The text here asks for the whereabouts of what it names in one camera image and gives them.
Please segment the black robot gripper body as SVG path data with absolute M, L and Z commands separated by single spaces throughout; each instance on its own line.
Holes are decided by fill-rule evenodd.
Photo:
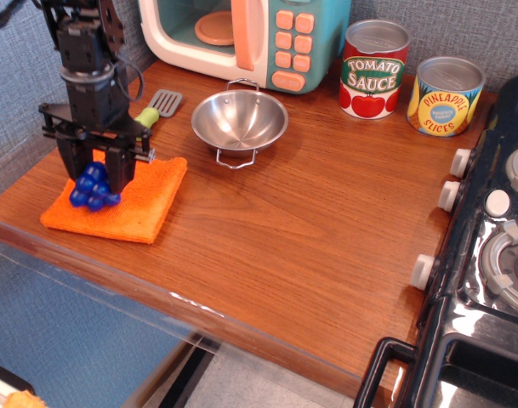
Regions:
M 137 123 L 128 113 L 134 100 L 128 91 L 124 63 L 107 63 L 98 71 L 85 73 L 60 69 L 65 81 L 66 103 L 42 103 L 44 134 L 53 139 L 87 139 L 94 150 L 119 148 L 134 159 L 151 162 L 151 130 Z

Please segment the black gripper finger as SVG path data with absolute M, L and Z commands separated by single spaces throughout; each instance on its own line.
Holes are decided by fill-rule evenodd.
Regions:
M 122 193 L 134 179 L 135 159 L 131 152 L 110 148 L 105 153 L 105 165 L 112 194 Z
M 69 177 L 76 181 L 93 161 L 93 147 L 87 139 L 57 138 L 56 144 Z

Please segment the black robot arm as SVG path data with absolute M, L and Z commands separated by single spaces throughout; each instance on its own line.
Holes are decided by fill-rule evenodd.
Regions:
M 40 1 L 54 48 L 60 54 L 65 104 L 43 103 L 43 134 L 55 139 L 71 179 L 78 179 L 95 151 L 105 155 L 114 194 L 134 179 L 137 161 L 154 157 L 151 130 L 129 114 L 129 62 L 120 50 L 123 24 L 111 1 Z

